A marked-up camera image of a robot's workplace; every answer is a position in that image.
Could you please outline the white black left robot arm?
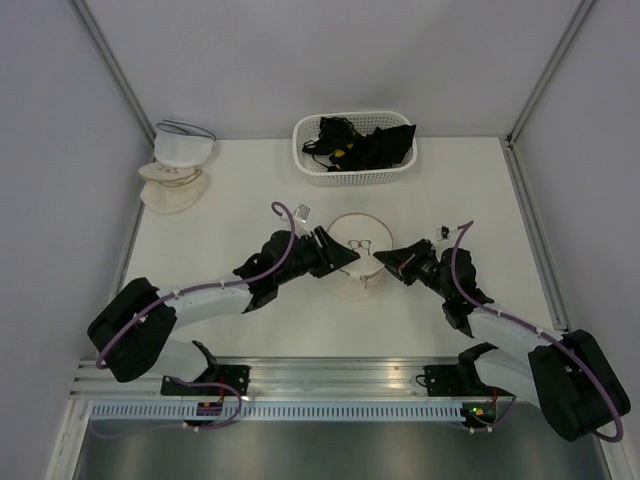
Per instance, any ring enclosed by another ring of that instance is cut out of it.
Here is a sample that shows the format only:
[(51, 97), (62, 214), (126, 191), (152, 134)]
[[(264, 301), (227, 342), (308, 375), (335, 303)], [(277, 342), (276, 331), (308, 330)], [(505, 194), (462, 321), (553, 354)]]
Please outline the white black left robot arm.
[(209, 395), (219, 387), (219, 362), (202, 342), (173, 339), (175, 331), (218, 316), (256, 311), (275, 300), (282, 285), (305, 275), (321, 279), (359, 258), (322, 227), (301, 236), (279, 230), (219, 280), (159, 288), (145, 277), (136, 278), (87, 329), (98, 351), (96, 366), (120, 383), (156, 373), (170, 391)]

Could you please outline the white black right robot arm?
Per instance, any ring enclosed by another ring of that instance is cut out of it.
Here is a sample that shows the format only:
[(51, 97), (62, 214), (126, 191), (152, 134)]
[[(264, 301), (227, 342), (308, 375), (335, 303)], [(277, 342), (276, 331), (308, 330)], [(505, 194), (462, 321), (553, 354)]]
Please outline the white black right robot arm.
[(401, 283), (422, 283), (443, 301), (455, 330), (477, 340), (458, 357), (459, 388), (478, 395), (494, 387), (537, 407), (563, 439), (575, 441), (613, 424), (621, 440), (630, 399), (593, 335), (535, 327), (503, 310), (477, 285), (469, 251), (437, 253), (428, 240), (375, 258)]

